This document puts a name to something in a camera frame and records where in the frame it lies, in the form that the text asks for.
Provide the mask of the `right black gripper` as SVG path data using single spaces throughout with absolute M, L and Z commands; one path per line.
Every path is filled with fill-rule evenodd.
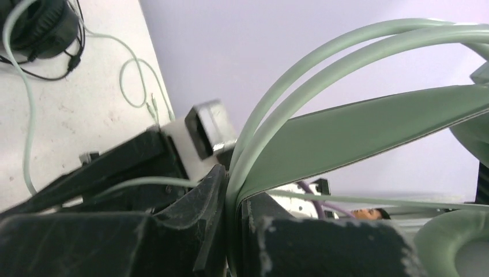
M 152 176 L 188 178 L 173 139 L 159 128 L 149 128 L 61 175 L 30 199 L 4 213 L 40 212 L 77 196 L 94 196 L 123 181 Z

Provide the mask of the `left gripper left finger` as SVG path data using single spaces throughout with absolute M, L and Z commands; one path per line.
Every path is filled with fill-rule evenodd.
M 2 276 L 225 276 L 226 170 L 157 214 L 24 214 L 1 222 Z

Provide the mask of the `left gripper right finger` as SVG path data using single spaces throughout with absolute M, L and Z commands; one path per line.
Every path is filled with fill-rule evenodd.
M 241 206 L 242 276 L 423 276 L 389 221 L 296 218 L 268 194 Z

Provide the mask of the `mint green headphones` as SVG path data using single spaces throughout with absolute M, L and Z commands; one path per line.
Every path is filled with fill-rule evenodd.
M 488 25 L 424 18 L 389 20 L 341 35 L 288 69 L 259 101 L 234 149 L 225 199 L 227 262 L 242 276 L 245 200 L 261 193 L 289 196 L 278 187 L 366 160 L 440 130 L 488 164 L 488 81 L 481 67 L 472 85 L 400 93 L 300 117 L 294 114 L 324 89 L 380 59 L 437 44 L 459 43 L 488 58 Z M 411 244 L 423 276 L 459 276 L 456 256 L 488 238 L 488 207 L 446 204 Z

